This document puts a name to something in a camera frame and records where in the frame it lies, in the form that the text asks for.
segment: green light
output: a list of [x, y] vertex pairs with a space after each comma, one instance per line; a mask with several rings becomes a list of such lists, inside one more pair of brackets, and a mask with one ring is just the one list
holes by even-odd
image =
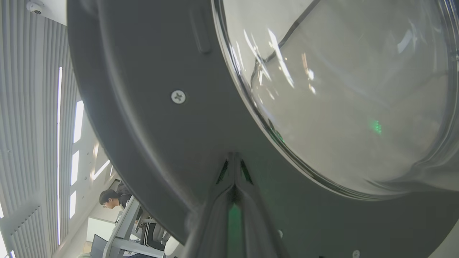
[[378, 120], [373, 120], [370, 122], [370, 127], [372, 128], [372, 130], [381, 135], [382, 134], [382, 130], [381, 130], [381, 125], [379, 124], [379, 121]]

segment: person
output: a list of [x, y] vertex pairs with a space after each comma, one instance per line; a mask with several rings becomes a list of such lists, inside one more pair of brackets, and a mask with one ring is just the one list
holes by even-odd
[[99, 203], [104, 208], [113, 209], [116, 206], [121, 206], [122, 209], [125, 209], [131, 196], [132, 194], [119, 194], [113, 189], [108, 189], [99, 196]]

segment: green led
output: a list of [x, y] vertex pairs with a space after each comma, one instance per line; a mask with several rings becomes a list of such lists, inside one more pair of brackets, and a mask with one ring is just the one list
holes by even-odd
[[280, 135], [280, 133], [278, 131], [276, 131], [276, 134], [277, 134], [277, 137], [283, 142], [284, 142], [284, 138], [282, 138], [282, 136]]
[[377, 133], [379, 135], [382, 134], [381, 125], [379, 124], [378, 120], [371, 121], [370, 122], [370, 127], [375, 133]]

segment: computer screen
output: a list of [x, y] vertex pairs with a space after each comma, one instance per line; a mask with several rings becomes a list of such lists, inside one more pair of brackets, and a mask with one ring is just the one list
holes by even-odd
[[94, 240], [91, 246], [91, 258], [102, 258], [107, 241], [94, 234]]

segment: dome camera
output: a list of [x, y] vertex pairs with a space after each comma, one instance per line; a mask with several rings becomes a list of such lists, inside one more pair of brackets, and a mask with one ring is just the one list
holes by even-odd
[[34, 14], [41, 14], [43, 12], [43, 4], [41, 3], [28, 2], [26, 7], [29, 12]]

